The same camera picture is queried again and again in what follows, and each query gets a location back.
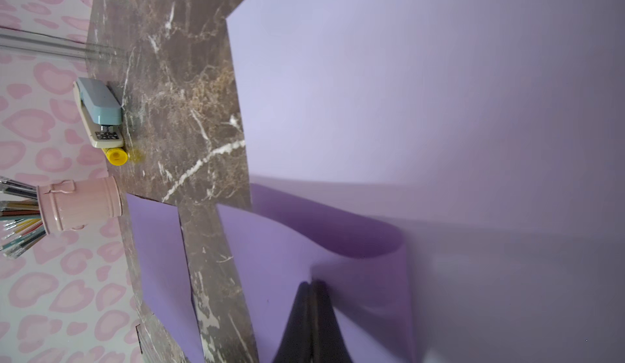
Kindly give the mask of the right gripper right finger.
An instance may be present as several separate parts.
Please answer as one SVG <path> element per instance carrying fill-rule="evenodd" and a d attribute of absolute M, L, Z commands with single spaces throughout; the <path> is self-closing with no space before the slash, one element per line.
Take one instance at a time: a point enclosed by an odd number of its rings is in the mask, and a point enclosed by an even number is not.
<path fill-rule="evenodd" d="M 311 288 L 312 362 L 352 363 L 327 285 L 313 281 Z"/>

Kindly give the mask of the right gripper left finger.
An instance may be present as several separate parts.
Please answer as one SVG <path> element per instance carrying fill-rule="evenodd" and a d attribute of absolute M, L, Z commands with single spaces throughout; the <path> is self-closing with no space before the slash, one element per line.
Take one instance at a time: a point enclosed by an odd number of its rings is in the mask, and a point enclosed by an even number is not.
<path fill-rule="evenodd" d="M 313 337 L 309 318 L 309 293 L 309 283 L 301 283 L 298 286 L 273 363 L 310 363 L 312 361 Z"/>

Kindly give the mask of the light lilac paper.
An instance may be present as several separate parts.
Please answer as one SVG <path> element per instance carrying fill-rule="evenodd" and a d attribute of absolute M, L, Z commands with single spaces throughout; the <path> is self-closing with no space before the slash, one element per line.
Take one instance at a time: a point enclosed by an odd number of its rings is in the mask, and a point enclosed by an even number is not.
<path fill-rule="evenodd" d="M 418 356 L 624 359 L 624 0 L 243 0 L 250 178 L 405 232 Z"/>

